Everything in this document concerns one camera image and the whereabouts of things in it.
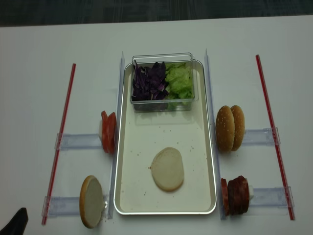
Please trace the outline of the front sesame bun top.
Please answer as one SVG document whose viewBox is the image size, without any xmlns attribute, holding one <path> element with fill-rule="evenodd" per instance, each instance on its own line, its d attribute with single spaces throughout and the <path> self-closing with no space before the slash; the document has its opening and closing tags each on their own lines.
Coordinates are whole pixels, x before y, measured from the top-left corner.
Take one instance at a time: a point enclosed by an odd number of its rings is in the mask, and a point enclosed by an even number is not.
<svg viewBox="0 0 313 235">
<path fill-rule="evenodd" d="M 234 144 L 235 123 L 229 106 L 219 109 L 215 123 L 216 143 L 221 152 L 230 152 Z"/>
</svg>

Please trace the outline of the sesame bun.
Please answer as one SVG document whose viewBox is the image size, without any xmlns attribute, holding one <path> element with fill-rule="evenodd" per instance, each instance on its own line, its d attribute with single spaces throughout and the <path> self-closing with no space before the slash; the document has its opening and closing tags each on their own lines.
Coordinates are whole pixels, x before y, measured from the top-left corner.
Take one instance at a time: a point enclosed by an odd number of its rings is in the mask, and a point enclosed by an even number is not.
<svg viewBox="0 0 313 235">
<path fill-rule="evenodd" d="M 234 144 L 235 123 L 229 106 L 219 109 L 215 123 L 216 143 L 221 152 L 230 152 Z"/>
<path fill-rule="evenodd" d="M 234 143 L 232 151 L 236 151 L 242 144 L 244 134 L 245 134 L 245 116 L 240 106 L 234 105 L 231 108 L 233 117 L 234 117 Z"/>
</svg>

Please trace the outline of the green lettuce pile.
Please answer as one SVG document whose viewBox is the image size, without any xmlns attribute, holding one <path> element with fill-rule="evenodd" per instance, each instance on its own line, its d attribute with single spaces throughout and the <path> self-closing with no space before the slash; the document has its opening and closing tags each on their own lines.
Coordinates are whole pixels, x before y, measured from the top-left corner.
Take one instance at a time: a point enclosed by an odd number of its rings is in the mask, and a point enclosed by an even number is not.
<svg viewBox="0 0 313 235">
<path fill-rule="evenodd" d="M 191 68 L 186 63 L 167 63 L 165 81 L 168 83 L 168 99 L 193 98 Z"/>
</svg>

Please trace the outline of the white metal serving tray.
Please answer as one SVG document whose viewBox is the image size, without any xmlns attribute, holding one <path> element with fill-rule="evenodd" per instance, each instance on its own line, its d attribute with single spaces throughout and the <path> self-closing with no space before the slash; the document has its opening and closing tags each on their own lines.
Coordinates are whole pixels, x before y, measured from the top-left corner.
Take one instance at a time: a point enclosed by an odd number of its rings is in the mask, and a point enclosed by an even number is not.
<svg viewBox="0 0 313 235">
<path fill-rule="evenodd" d="M 198 99 L 189 111 L 137 113 L 130 101 L 132 65 L 124 69 L 114 206 L 122 215 L 210 214 L 217 204 L 205 75 L 200 61 L 193 73 Z M 172 192 L 154 182 L 151 163 L 166 147 L 182 156 L 184 181 Z"/>
</svg>

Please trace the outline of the clear holder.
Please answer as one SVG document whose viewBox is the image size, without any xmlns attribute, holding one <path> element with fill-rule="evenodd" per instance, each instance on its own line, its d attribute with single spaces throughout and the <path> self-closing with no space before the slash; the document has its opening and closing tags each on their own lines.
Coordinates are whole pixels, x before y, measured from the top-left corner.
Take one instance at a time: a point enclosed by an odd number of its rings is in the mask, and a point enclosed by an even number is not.
<svg viewBox="0 0 313 235">
<path fill-rule="evenodd" d="M 97 134 L 57 134 L 55 150 L 100 149 L 102 143 Z"/>
<path fill-rule="evenodd" d="M 46 196 L 42 217 L 79 216 L 79 197 Z"/>
<path fill-rule="evenodd" d="M 280 145 L 278 128 L 247 129 L 242 145 Z"/>
<path fill-rule="evenodd" d="M 291 201 L 294 206 L 291 188 Z M 249 201 L 245 215 L 288 215 L 284 187 L 254 188 L 254 197 Z"/>
</svg>

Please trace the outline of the front tomato slice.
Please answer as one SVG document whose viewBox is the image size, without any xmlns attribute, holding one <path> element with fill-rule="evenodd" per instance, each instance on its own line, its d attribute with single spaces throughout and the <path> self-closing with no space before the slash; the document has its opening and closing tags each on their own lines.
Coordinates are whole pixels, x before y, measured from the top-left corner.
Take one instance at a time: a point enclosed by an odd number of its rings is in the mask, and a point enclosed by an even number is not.
<svg viewBox="0 0 313 235">
<path fill-rule="evenodd" d="M 115 149 L 115 129 L 108 126 L 108 115 L 106 111 L 101 112 L 102 117 L 102 134 L 101 134 L 101 140 L 102 140 L 102 146 L 106 153 L 113 154 Z"/>
</svg>

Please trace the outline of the shredded purple cabbage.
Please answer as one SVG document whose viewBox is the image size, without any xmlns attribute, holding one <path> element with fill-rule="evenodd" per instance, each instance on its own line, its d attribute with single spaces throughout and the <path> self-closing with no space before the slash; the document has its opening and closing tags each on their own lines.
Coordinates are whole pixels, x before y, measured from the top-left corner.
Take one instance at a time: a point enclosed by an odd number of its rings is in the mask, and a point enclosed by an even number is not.
<svg viewBox="0 0 313 235">
<path fill-rule="evenodd" d="M 164 62 L 142 67 L 134 61 L 132 101 L 163 100 L 169 95 L 168 85 Z"/>
</svg>

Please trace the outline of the bacon slice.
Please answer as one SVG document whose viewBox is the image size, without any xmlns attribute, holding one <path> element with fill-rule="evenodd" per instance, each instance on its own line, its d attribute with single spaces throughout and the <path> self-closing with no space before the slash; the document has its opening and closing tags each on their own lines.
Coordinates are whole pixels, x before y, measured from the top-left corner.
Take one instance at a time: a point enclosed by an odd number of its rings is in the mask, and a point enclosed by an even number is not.
<svg viewBox="0 0 313 235">
<path fill-rule="evenodd" d="M 228 188 L 226 179 L 221 178 L 221 187 L 222 187 L 222 200 L 224 207 L 225 216 L 229 216 L 229 200 L 228 200 Z"/>
</svg>

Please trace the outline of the left red strip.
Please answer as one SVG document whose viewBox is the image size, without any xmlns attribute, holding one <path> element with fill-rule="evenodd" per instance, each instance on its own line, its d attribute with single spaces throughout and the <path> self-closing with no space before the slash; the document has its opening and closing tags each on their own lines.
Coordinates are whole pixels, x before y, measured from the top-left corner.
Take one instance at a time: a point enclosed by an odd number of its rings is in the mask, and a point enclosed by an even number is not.
<svg viewBox="0 0 313 235">
<path fill-rule="evenodd" d="M 51 200 L 52 191 L 53 191 L 53 185 L 54 185 L 55 174 L 56 174 L 57 163 L 58 163 L 59 152 L 60 152 L 60 144 L 61 144 L 61 140 L 62 140 L 63 133 L 64 133 L 65 123 L 66 123 L 66 118 L 67 118 L 67 111 L 68 111 L 68 106 L 69 106 L 69 101 L 70 101 L 70 95 L 71 95 L 72 85 L 73 85 L 74 76 L 75 76 L 75 70 L 76 70 L 76 64 L 73 63 L 72 68 L 71 68 L 71 74 L 70 74 L 68 89 L 67 89 L 67 96 L 66 96 L 66 100 L 65 100 L 65 104 L 64 104 L 64 110 L 63 110 L 61 125 L 60 125 L 60 129 L 59 129 L 59 133 L 57 134 L 56 143 L 55 143 L 55 154 L 54 154 L 53 166 L 52 166 L 52 170 L 51 170 L 51 176 L 50 176 L 50 180 L 49 180 L 47 196 L 46 196 L 46 200 L 44 202 L 44 208 L 43 208 L 44 214 L 42 217 L 42 225 L 43 226 L 45 226 L 46 222 L 47 222 L 48 209 L 50 206 L 50 200 Z"/>
</svg>

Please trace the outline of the upper left clear holder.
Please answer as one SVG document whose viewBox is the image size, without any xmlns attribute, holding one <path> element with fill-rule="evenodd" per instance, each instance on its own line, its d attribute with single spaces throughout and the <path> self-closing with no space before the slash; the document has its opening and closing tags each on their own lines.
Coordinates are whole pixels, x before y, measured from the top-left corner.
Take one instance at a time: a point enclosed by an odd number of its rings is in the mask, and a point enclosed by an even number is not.
<svg viewBox="0 0 313 235">
<path fill-rule="evenodd" d="M 97 134 L 57 134 L 55 150 L 100 149 L 102 143 Z"/>
</svg>

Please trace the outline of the clear plastic salad box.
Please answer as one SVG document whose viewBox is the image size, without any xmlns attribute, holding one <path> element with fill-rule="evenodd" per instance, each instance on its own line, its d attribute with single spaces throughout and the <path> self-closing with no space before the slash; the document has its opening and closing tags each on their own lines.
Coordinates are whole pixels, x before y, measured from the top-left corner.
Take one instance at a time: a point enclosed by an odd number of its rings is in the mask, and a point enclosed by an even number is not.
<svg viewBox="0 0 313 235">
<path fill-rule="evenodd" d="M 186 63 L 191 68 L 191 78 L 193 83 L 193 98 L 191 99 L 168 99 L 163 100 L 147 100 L 147 101 L 132 101 L 133 93 L 133 78 L 134 78 L 134 61 L 139 66 L 152 67 L 155 62 L 162 63 Z M 166 111 L 184 111 L 190 110 L 193 102 L 198 99 L 198 85 L 196 73 L 195 57 L 189 53 L 173 53 L 159 55 L 137 55 L 132 60 L 132 79 L 130 84 L 130 102 L 136 112 L 166 112 Z"/>
</svg>

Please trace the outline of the right red strip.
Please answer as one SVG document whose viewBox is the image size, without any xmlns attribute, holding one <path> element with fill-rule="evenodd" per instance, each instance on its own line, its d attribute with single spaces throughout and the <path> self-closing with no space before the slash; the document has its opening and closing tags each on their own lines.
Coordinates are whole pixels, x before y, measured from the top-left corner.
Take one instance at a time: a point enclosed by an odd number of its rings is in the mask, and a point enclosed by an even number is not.
<svg viewBox="0 0 313 235">
<path fill-rule="evenodd" d="M 292 201 L 291 201 L 291 193 L 289 190 L 289 184 L 287 182 L 287 177 L 286 177 L 285 168 L 284 168 L 284 164 L 283 164 L 282 154 L 281 154 L 281 150 L 280 150 L 280 143 L 278 141 L 279 134 L 278 134 L 277 128 L 275 126 L 274 118 L 272 115 L 272 110 L 271 110 L 271 105 L 270 105 L 270 101 L 269 101 L 269 96 L 268 96 L 268 91 L 267 91 L 267 86 L 266 86 L 266 82 L 265 82 L 265 77 L 264 77 L 264 72 L 263 72 L 263 68 L 262 68 L 260 55 L 259 54 L 255 55 L 255 58 L 256 58 L 256 63 L 257 63 L 258 71 L 259 71 L 259 76 L 260 76 L 260 80 L 261 80 L 261 85 L 262 85 L 262 89 L 263 89 L 265 103 L 266 103 L 266 107 L 267 107 L 268 118 L 269 118 L 270 126 L 272 129 L 272 135 L 273 135 L 273 139 L 274 139 L 274 143 L 275 143 L 275 150 L 276 150 L 279 170 L 280 170 L 281 179 L 282 179 L 282 183 L 283 183 L 283 187 L 284 187 L 284 191 L 285 191 L 285 197 L 286 197 L 286 201 L 287 201 L 287 205 L 288 205 L 288 213 L 290 216 L 290 220 L 294 221 L 295 220 L 295 214 L 294 214 L 294 209 L 293 209 L 293 205 L 292 205 Z"/>
</svg>

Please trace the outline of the rear sesame bun top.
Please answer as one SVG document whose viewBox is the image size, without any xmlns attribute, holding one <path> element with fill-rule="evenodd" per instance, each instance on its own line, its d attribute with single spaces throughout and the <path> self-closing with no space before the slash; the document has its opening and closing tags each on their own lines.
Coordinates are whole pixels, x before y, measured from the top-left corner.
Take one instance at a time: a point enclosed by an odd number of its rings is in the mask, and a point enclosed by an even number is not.
<svg viewBox="0 0 313 235">
<path fill-rule="evenodd" d="M 236 151 L 242 144 L 244 134 L 245 134 L 245 116 L 240 106 L 234 105 L 231 108 L 233 117 L 234 117 L 234 143 L 232 151 Z"/>
</svg>

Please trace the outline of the lower right clear holder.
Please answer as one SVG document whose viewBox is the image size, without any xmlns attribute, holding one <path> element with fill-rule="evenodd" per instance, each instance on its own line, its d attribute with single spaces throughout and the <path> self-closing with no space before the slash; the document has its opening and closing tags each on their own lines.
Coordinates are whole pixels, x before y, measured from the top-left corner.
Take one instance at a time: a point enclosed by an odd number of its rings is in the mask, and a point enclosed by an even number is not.
<svg viewBox="0 0 313 235">
<path fill-rule="evenodd" d="M 291 188 L 291 201 L 294 206 Z M 249 201 L 245 215 L 288 215 L 284 187 L 254 188 L 254 197 Z"/>
</svg>

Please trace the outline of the bun bottom on tray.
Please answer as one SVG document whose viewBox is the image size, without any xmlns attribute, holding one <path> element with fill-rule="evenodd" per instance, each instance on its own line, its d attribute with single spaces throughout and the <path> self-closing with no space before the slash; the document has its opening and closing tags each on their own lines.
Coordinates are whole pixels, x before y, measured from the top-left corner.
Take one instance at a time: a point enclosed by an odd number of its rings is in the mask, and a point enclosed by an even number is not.
<svg viewBox="0 0 313 235">
<path fill-rule="evenodd" d="M 155 184 L 163 191 L 175 191 L 184 181 L 181 153 L 167 147 L 157 153 L 151 163 L 151 173 Z"/>
</svg>

